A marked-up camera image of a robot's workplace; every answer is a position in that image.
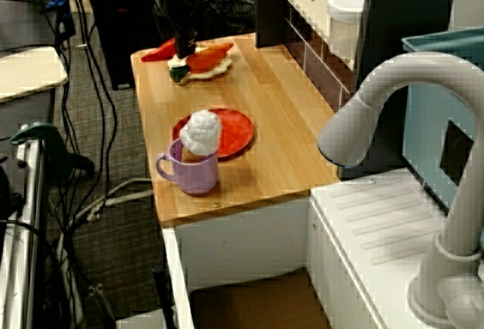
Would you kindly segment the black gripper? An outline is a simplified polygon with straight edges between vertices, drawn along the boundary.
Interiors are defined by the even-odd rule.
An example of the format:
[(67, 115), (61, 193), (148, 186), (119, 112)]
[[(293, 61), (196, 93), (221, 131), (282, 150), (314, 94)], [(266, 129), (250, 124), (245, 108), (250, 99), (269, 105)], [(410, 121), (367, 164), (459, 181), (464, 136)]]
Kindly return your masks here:
[(196, 45), (197, 31), (194, 28), (175, 30), (175, 54), (183, 59), (191, 54), (191, 48)]

